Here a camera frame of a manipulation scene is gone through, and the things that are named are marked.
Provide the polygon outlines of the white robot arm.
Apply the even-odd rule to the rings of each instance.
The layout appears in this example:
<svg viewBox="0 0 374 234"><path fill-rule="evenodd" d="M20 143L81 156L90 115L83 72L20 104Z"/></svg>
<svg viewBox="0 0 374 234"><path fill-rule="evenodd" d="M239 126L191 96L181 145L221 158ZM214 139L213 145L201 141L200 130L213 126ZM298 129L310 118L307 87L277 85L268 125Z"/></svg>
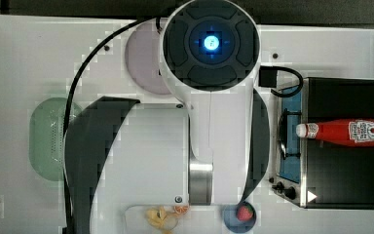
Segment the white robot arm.
<svg viewBox="0 0 374 234"><path fill-rule="evenodd" d="M175 104L101 97L69 125L69 234L127 234L132 207L232 206L254 190L256 136L268 131L256 22L231 0L189 0L158 56Z"/></svg>

